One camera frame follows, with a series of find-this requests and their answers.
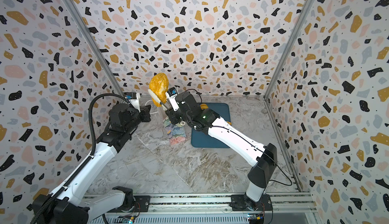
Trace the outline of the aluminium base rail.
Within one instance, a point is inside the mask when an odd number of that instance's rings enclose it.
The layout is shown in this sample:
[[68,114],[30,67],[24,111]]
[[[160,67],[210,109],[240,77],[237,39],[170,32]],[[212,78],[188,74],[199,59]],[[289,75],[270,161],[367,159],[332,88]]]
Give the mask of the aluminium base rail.
[[63,193],[59,199],[84,207],[91,224],[319,224],[308,193],[264,193],[249,206],[243,194]]

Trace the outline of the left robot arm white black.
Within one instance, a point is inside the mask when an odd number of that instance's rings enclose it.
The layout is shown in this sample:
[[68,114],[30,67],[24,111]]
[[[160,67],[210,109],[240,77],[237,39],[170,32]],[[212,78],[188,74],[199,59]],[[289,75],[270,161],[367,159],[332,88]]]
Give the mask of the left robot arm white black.
[[115,105],[109,112],[108,125],[92,146],[91,153],[50,194],[40,194],[33,201],[31,223],[88,224],[113,209],[128,212],[137,208],[133,191],[127,187],[116,186],[90,201],[83,197],[105,165],[132,139],[139,124],[150,122],[150,110],[150,105],[139,109],[126,103]]

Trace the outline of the small striped bun top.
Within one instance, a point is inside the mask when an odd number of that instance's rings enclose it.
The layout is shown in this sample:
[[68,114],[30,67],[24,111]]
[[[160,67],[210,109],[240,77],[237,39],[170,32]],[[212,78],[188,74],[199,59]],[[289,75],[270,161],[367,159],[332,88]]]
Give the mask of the small striped bun top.
[[201,107],[202,110],[205,110],[205,109],[209,108],[205,103],[200,104],[200,107]]

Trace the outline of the teal rectangular tray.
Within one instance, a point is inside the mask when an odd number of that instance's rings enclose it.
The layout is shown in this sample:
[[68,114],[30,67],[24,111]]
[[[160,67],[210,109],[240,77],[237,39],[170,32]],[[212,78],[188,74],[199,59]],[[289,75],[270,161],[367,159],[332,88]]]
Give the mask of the teal rectangular tray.
[[[221,102],[206,102],[209,109],[218,113],[226,122],[231,122],[228,104]],[[230,147],[220,140],[222,128],[211,130],[213,135],[192,129],[190,143],[194,148],[229,149]]]

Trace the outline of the floral paper bag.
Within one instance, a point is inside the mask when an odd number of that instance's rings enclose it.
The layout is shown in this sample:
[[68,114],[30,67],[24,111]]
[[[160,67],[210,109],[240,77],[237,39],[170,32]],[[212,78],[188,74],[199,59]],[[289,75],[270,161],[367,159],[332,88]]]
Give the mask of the floral paper bag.
[[151,114],[158,114],[163,119],[164,137],[169,140],[171,146],[184,143],[187,140],[184,126],[180,123],[172,124],[162,107]]

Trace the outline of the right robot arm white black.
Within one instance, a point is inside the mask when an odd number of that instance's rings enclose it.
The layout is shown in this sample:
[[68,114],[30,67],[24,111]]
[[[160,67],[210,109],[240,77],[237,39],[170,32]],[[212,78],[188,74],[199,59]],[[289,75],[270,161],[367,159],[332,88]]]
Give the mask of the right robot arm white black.
[[260,199],[277,167],[277,148],[273,144],[258,143],[239,132],[220,114],[197,102],[188,91],[178,93],[175,88],[170,88],[165,95],[169,107],[162,102],[160,104],[172,124],[185,122],[193,130],[223,142],[252,166],[243,203],[233,202],[231,207],[251,211],[261,208]]

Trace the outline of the large sugared oval bread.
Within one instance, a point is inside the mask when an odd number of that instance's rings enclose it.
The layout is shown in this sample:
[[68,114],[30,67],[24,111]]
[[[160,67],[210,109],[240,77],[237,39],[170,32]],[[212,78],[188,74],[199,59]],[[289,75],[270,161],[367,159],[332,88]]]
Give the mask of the large sugared oval bread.
[[166,103],[166,92],[169,89],[169,80],[167,75],[164,73],[155,75],[149,84],[149,89],[159,98],[162,103]]

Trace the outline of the metal tongs cream tips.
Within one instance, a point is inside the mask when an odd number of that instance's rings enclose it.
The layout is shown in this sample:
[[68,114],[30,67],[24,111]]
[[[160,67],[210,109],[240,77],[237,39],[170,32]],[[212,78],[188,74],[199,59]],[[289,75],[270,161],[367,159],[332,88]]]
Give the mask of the metal tongs cream tips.
[[[159,100],[159,98],[158,98],[150,89],[148,89],[148,93],[149,93],[149,95],[152,97],[152,99],[155,100],[155,101],[162,107],[162,109],[164,110],[164,112],[165,112],[166,110],[168,110],[168,109],[171,108],[171,106],[169,105],[169,102],[168,102],[168,101],[167,101],[167,103],[162,103],[162,102]],[[182,120],[182,121],[179,123],[179,125],[185,126],[186,123]]]

